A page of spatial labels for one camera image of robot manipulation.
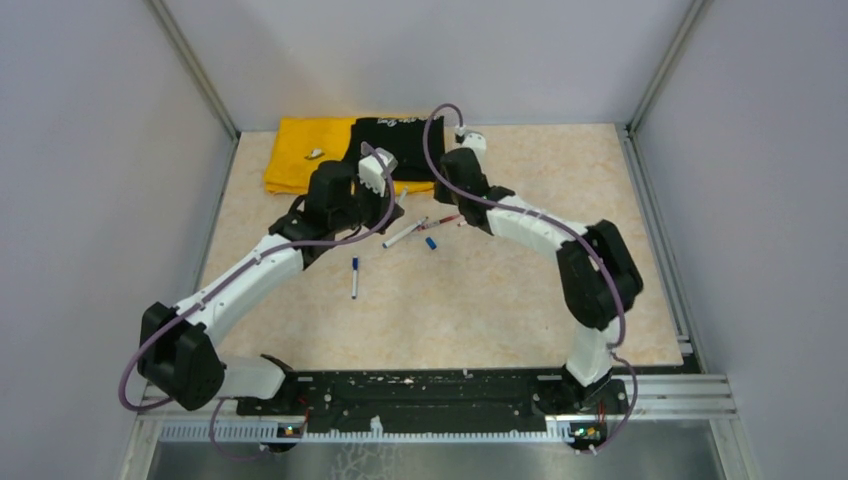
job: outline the robotic arm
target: robotic arm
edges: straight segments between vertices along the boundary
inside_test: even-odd
[[[492,201],[538,211],[515,192],[489,185],[480,167],[486,152],[482,135],[468,132],[457,140],[461,146],[446,153],[440,167],[452,184]],[[397,165],[391,154],[379,153],[388,159],[389,169]],[[358,172],[342,162],[323,162],[310,178],[308,193],[298,197],[239,263],[173,307],[156,303],[147,309],[142,318],[142,343],[178,314],[200,305],[143,355],[138,372],[187,410],[200,408],[215,397],[269,399],[284,395],[287,379],[294,379],[289,375],[291,367],[268,356],[219,357],[215,346],[269,292],[332,248],[284,245],[332,240],[338,233],[360,226],[372,228],[387,211],[393,193],[387,191],[383,170],[372,156],[359,162]],[[570,235],[538,218],[481,205],[454,195],[441,184],[437,184],[434,197],[456,205],[469,225],[511,239],[556,262],[566,305],[579,322],[575,348],[563,369],[563,404],[591,403],[610,379],[607,344],[618,338],[619,320],[612,294],[584,249]],[[403,210],[396,206],[380,233],[402,215]],[[605,220],[590,226],[563,223],[598,252],[613,275],[625,310],[629,310],[642,290],[642,278],[616,227]]]

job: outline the yellow towel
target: yellow towel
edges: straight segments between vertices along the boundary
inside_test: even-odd
[[[265,191],[273,194],[302,195],[309,187],[309,176],[324,160],[341,160],[350,143],[350,127],[355,117],[348,118],[283,118],[271,150],[265,175]],[[323,154],[310,160],[315,149]],[[395,182],[395,192],[409,187],[409,193],[433,189],[433,182]]]

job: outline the white wall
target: white wall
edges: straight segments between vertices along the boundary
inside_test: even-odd
[[[242,130],[281,116],[627,121],[690,0],[168,0]]]
[[[192,286],[228,148],[141,0],[0,2],[0,478],[116,474],[119,374]]]
[[[764,479],[844,478],[848,3],[717,0],[639,136]]]

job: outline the wooden table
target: wooden table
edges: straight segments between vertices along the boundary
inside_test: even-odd
[[[490,183],[566,220],[614,222],[645,281],[627,315],[620,353],[638,365],[682,363],[621,147],[612,125],[493,126],[483,165]],[[263,190],[275,132],[245,133],[224,195],[204,284],[250,250],[293,196]],[[389,235],[416,219],[456,212],[431,194],[409,195]],[[254,308],[220,346],[274,355],[297,369],[560,366],[576,321],[556,265],[535,252],[455,223],[386,250],[375,235],[331,250]],[[350,298],[351,258],[359,298]]]

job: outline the blue marker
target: blue marker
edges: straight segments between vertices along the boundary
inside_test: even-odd
[[[350,298],[356,300],[357,290],[359,290],[359,257],[353,257],[353,292]]]

